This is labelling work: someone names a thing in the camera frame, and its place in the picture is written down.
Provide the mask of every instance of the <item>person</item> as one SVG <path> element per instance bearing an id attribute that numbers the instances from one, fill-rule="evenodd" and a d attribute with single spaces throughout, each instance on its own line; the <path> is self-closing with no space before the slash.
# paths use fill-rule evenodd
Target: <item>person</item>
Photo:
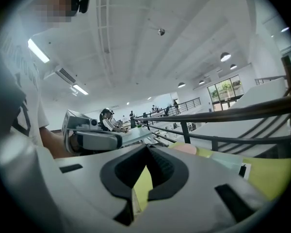
<path id="1" fill-rule="evenodd" d="M 128 122 L 127 117 L 123 115 L 122 121 L 123 121 L 123 122 Z"/>
<path id="2" fill-rule="evenodd" d="M 131 111 L 129 116 L 130 116 L 130 128 L 133 129 L 136 127 L 135 114 Z"/>
<path id="3" fill-rule="evenodd" d="M 180 112 L 179 112 L 179 105 L 178 105 L 178 103 L 177 103 L 177 101 L 175 99 L 174 99 L 174 106 L 175 106 L 175 108 L 177 110 L 177 114 L 179 115 L 180 114 Z"/>
<path id="4" fill-rule="evenodd" d="M 111 122 L 114 126 L 118 126 L 118 125 L 119 125 L 119 122 L 116 121 L 116 120 L 114 119 L 113 115 L 114 115 L 114 112 L 111 111 L 110 122 Z"/>
<path id="5" fill-rule="evenodd" d="M 46 147 L 53 158 L 74 156 L 65 150 L 63 138 L 50 132 L 40 96 L 40 77 L 28 48 L 29 39 L 56 23 L 70 21 L 77 11 L 85 13 L 80 0 L 32 0 L 10 14 L 0 31 L 0 72 L 15 82 L 26 95 L 11 126 L 11 132 L 23 134 L 38 146 Z M 73 150 L 77 139 L 70 137 Z"/>
<path id="6" fill-rule="evenodd" d="M 111 122 L 110 119 L 112 117 L 112 113 L 108 108 L 105 108 L 101 111 L 99 115 L 99 121 L 100 121 L 100 126 L 103 131 L 114 131 L 114 132 L 124 132 L 127 133 L 126 129 L 121 129 L 116 126 L 114 126 Z"/>

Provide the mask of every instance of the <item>camera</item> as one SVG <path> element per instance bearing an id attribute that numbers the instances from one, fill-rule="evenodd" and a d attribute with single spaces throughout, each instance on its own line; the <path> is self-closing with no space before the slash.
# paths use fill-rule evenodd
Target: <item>camera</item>
<path id="1" fill-rule="evenodd" d="M 165 34 L 165 29 L 159 29 L 157 34 L 163 36 Z"/>

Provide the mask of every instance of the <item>railing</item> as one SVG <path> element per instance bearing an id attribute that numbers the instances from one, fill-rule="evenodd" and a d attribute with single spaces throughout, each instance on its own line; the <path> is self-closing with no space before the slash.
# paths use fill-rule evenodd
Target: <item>railing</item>
<path id="1" fill-rule="evenodd" d="M 256 81 L 256 84 L 262 84 L 262 83 L 266 83 L 272 80 L 276 80 L 276 79 L 280 79 L 280 78 L 284 78 L 285 80 L 287 79 L 286 75 L 281 75 L 281 76 L 274 76 L 274 77 L 266 77 L 266 78 L 259 78 L 259 79 L 254 79 Z"/>
<path id="2" fill-rule="evenodd" d="M 176 115 L 182 114 L 183 112 L 196 108 L 199 105 L 201 105 L 200 99 L 196 98 L 193 100 L 186 101 L 184 103 L 180 103 L 174 106 L 169 106 L 167 108 L 148 113 L 146 114 L 147 116 L 146 118 L 176 116 Z"/>
<path id="3" fill-rule="evenodd" d="M 235 144 L 250 144 L 250 145 L 267 145 L 267 144 L 280 144 L 290 146 L 291 135 L 281 137 L 269 137 L 269 138 L 228 138 L 208 135 L 197 135 L 189 133 L 187 123 L 188 122 L 228 122 L 228 121 L 240 121 L 251 120 L 265 117 L 273 117 L 278 115 L 291 114 L 291 96 L 283 97 L 280 99 L 263 102 L 255 105 L 251 105 L 242 109 L 229 109 L 226 111 L 206 112 L 194 115 L 183 116 L 165 116 L 165 117 L 151 117 L 151 118 L 136 118 L 138 121 L 144 121 L 141 123 L 147 126 L 148 129 L 154 128 L 169 133 L 179 134 L 184 136 L 185 143 L 191 143 L 190 138 L 196 138 L 201 140 L 211 141 L 212 150 L 218 151 L 219 142 L 223 143 L 235 143 Z M 182 132 L 173 131 L 169 129 L 163 129 L 149 125 L 149 121 L 163 121 L 163 122 L 180 122 Z M 163 139 L 174 142 L 174 140 L 167 137 Z"/>

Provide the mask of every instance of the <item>air conditioner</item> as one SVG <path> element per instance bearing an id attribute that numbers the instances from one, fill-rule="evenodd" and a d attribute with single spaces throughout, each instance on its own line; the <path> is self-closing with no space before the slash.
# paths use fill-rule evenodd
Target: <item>air conditioner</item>
<path id="1" fill-rule="evenodd" d="M 70 85 L 74 85 L 76 83 L 76 80 L 72 77 L 75 76 L 75 74 L 73 74 L 71 71 L 68 71 L 67 69 L 64 69 L 62 66 L 57 66 L 55 69 L 51 69 L 49 72 L 46 72 L 43 80 L 48 79 L 54 74 L 57 74 Z"/>

